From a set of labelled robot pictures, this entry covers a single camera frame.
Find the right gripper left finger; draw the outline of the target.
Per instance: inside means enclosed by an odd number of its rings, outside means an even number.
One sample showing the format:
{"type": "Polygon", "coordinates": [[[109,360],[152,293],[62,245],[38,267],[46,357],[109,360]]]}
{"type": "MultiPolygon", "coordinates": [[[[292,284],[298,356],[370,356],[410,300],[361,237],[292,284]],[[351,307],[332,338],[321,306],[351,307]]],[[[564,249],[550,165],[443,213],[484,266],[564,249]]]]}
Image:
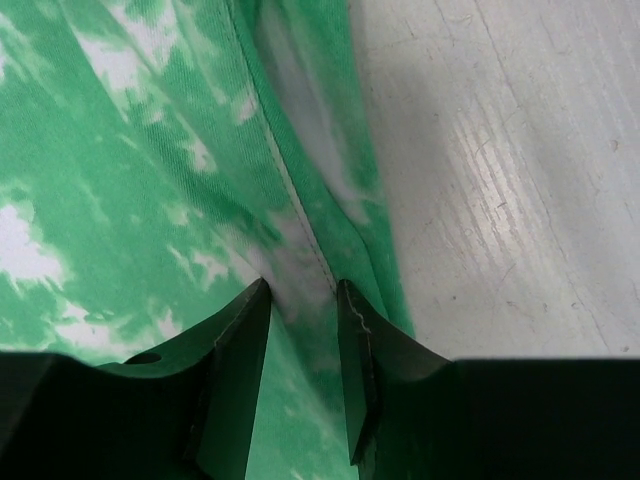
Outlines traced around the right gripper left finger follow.
{"type": "Polygon", "coordinates": [[[122,363],[1,356],[5,479],[242,479],[271,315],[258,280],[122,363]]]}

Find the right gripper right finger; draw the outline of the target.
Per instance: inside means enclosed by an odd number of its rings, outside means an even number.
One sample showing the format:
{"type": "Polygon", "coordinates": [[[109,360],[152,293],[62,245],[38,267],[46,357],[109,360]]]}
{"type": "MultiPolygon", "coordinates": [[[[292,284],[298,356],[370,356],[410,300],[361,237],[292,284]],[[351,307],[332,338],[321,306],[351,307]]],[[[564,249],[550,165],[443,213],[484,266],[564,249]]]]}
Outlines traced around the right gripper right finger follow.
{"type": "Polygon", "coordinates": [[[337,289],[349,459],[363,479],[635,479],[635,359],[447,360],[337,289]]]}

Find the green white tie-dye trousers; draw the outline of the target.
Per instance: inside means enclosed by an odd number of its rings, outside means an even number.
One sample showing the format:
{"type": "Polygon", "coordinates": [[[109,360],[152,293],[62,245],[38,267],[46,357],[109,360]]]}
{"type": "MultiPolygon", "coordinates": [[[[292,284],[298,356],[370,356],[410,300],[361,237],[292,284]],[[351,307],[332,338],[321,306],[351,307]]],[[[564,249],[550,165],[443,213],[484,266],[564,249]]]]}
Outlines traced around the green white tie-dye trousers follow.
{"type": "Polygon", "coordinates": [[[336,291],[411,325],[345,1],[1,5],[1,347],[122,361],[273,292],[247,475],[354,479],[336,291]]]}

